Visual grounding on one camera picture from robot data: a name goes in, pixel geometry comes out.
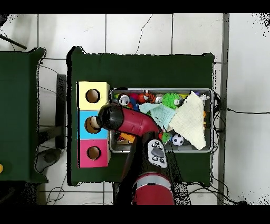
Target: gray bin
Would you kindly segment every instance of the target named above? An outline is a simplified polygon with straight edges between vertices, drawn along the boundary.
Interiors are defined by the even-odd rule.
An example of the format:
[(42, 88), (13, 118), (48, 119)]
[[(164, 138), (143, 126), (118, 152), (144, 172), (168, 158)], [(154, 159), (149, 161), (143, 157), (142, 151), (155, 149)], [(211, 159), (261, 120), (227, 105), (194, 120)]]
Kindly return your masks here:
[[(205, 101), (204, 110), (206, 112), (206, 123), (207, 128), (205, 129), (205, 141), (206, 146), (202, 150), (197, 150), (193, 145), (191, 145), (186, 139), (181, 146), (174, 146), (173, 144), (165, 145), (166, 151), (173, 150), (175, 153), (207, 153), (213, 149), (213, 105), (214, 105), (214, 97), (211, 89), (188, 89), (188, 88), (112, 88), (109, 91), (109, 98), (112, 100), (113, 95), (121, 94), (121, 93), (137, 93), (140, 94), (144, 90), (149, 90), (152, 94), (166, 94), (168, 92), (175, 92), (177, 94), (189, 94), (190, 91), (199, 92), (200, 95), (205, 94), (209, 96), (210, 99)], [(109, 148), (114, 153), (129, 153), (131, 144), (121, 145), (117, 144), (117, 140), (115, 138), (115, 132), (109, 131)]]

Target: shape sorter box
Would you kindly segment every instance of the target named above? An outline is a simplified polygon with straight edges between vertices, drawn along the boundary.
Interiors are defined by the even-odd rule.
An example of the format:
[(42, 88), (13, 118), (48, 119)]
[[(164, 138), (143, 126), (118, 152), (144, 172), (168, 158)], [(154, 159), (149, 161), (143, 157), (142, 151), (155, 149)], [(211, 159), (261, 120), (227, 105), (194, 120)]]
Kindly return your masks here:
[(102, 128), (98, 133), (90, 134), (84, 127), (84, 123), (87, 118), (89, 117), (97, 117), (98, 111), (87, 111), (83, 110), (80, 111), (80, 123), (79, 123), (79, 129), (80, 129), (80, 140), (90, 140), (90, 139), (108, 139), (109, 132)]
[[(79, 108), (80, 110), (99, 110), (104, 104), (108, 103), (110, 86), (106, 82), (85, 82), (79, 84)], [(89, 90), (96, 90), (99, 95), (97, 102), (88, 102), (86, 94)]]
[[(108, 139), (80, 140), (80, 168), (108, 166), (110, 160), (108, 145)], [(100, 151), (96, 160), (92, 160), (88, 156), (91, 147), (96, 147)]]
[[(108, 166), (110, 150), (108, 144), (109, 132), (102, 128), (99, 132), (91, 134), (85, 129), (85, 121), (90, 117), (97, 117), (99, 109), (108, 103), (110, 86), (106, 82), (78, 82), (77, 94), (79, 94), (78, 113), (78, 160), (80, 168)], [(89, 102), (86, 99), (89, 91), (95, 90), (97, 101)], [(91, 147), (98, 148), (100, 155), (96, 159), (89, 158), (88, 151)]]

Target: green towel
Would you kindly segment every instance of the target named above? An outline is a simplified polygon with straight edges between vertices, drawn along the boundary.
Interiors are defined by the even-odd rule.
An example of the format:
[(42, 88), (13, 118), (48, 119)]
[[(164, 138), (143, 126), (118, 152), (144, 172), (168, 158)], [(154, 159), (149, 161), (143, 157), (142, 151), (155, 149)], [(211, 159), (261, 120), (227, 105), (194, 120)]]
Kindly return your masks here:
[(139, 106), (140, 111), (144, 114), (151, 112), (151, 117), (160, 126), (167, 130), (172, 117), (175, 115), (175, 110), (164, 106), (163, 104), (150, 104), (148, 102)]

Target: green table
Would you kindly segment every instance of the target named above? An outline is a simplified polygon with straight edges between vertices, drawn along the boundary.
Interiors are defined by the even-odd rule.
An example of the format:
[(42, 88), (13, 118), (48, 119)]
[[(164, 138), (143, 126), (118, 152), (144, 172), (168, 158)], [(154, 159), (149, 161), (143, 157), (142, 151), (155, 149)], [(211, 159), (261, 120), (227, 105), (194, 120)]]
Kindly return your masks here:
[(37, 66), (45, 50), (0, 52), (0, 181), (45, 183), (34, 169), (38, 146)]
[[(212, 88), (214, 56), (86, 54), (73, 47), (67, 54), (67, 181), (120, 182), (127, 153), (111, 153), (108, 167), (77, 167), (76, 82), (103, 81), (113, 87)], [(211, 153), (176, 153), (185, 182), (210, 185)]]

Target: soccer ball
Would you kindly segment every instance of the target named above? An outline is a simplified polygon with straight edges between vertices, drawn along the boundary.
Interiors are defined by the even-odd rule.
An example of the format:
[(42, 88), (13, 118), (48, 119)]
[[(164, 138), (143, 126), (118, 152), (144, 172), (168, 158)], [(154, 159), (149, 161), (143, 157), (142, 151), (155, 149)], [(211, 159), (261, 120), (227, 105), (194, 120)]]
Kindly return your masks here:
[(176, 134), (172, 137), (171, 141), (174, 145), (180, 146), (184, 143), (184, 138), (183, 136)]

